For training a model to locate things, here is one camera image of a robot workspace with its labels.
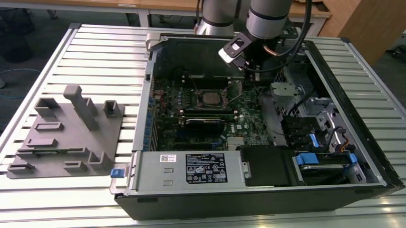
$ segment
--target motherboard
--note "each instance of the motherboard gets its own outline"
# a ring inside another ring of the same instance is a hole
[[[188,81],[155,81],[156,150],[223,151],[269,144],[259,104],[263,88],[231,79],[212,85]]]

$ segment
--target power supply label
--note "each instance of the power supply label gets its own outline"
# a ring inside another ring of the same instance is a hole
[[[187,154],[186,181],[188,184],[227,183],[224,154]]]

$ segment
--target white sticker label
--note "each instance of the white sticker label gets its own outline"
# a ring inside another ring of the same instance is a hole
[[[119,6],[124,6],[124,7],[136,7],[136,5],[134,5],[134,4],[119,4]]]
[[[176,162],[176,155],[175,154],[162,154],[159,161],[160,162]]]

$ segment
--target computer chassis side panel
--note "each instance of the computer chassis side panel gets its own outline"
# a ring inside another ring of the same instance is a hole
[[[382,186],[124,196],[115,201],[135,220],[195,219],[331,211],[381,195]]]

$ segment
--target slotted metal surface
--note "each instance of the slotted metal surface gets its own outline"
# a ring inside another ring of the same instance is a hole
[[[36,118],[34,103],[39,97],[66,101],[67,84],[83,87],[94,102],[106,99],[126,104],[126,117],[118,143],[116,163],[130,162],[132,137],[140,102],[147,59],[146,34],[154,31],[192,33],[191,30],[83,25],[70,30],[56,54],[23,102],[13,123],[1,136],[0,147],[0,227],[402,227],[406,222],[406,190],[379,199],[359,201],[333,212],[211,218],[194,220],[134,221],[110,194],[111,178],[72,177],[11,180],[8,164],[21,146]],[[350,46],[335,38],[311,38],[346,90],[363,120],[401,176],[406,178],[405,111],[379,79]],[[126,186],[118,179],[116,186]]]

